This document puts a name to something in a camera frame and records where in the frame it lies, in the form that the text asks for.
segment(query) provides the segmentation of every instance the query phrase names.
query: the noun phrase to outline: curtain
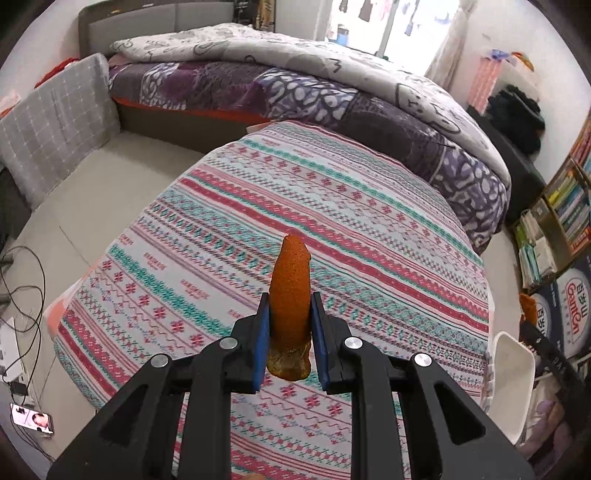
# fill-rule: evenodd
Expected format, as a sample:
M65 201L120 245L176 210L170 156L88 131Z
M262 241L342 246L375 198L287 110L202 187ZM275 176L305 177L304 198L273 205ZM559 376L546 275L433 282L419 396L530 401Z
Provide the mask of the curtain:
M456 71L460 56L464 50L468 19L478 0L460 0L460 6L449 26L447 37L437 51L435 58L429 65L425 77L447 90Z

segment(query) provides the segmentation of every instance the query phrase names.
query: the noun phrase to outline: blue gripper pad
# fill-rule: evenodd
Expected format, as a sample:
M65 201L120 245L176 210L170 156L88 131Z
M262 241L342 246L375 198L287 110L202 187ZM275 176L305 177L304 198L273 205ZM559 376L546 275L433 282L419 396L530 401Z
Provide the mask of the blue gripper pad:
M326 349L326 341L320 320L318 305L314 301L314 295L310 301L310 323L312 324L312 342L314 343L314 357L316 358L316 370L322 390L326 391L329 383L329 358Z
M258 323L259 331L252 355L252 386L256 392L261 389L262 381L265 378L267 353L269 352L269 322L271 319L271 311L269 309L268 300L265 301L262 299L261 302L263 301L264 304L260 305L259 310L256 313L256 316L258 317L257 320L260 320L260 323L255 322L255 324Z

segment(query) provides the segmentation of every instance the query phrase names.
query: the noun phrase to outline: smartphone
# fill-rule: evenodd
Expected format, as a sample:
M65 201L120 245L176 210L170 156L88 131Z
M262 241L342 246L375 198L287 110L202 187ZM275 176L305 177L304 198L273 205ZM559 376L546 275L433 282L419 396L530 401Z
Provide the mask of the smartphone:
M47 413L29 410L20 405L10 404L12 422L27 429L36 430L46 435L53 435L53 422Z

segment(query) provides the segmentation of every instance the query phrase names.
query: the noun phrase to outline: white comforter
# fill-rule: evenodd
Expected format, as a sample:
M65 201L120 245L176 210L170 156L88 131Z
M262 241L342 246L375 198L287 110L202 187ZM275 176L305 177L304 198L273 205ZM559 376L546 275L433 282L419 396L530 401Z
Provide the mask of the white comforter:
M509 172L476 122L442 88L386 60L328 42L301 40L226 23L179 33L119 40L114 51L131 61L226 60L305 72L375 95L441 132L481 159L507 187Z

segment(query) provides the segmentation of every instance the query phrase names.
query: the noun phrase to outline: bed frame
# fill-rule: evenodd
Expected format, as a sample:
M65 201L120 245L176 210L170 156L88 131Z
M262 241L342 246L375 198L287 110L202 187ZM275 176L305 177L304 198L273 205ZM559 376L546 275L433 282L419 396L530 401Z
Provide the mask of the bed frame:
M232 0L107 0L78 15L80 56L102 53L122 38L153 35L231 22ZM121 128L207 153L246 134L246 124L195 113L117 104Z

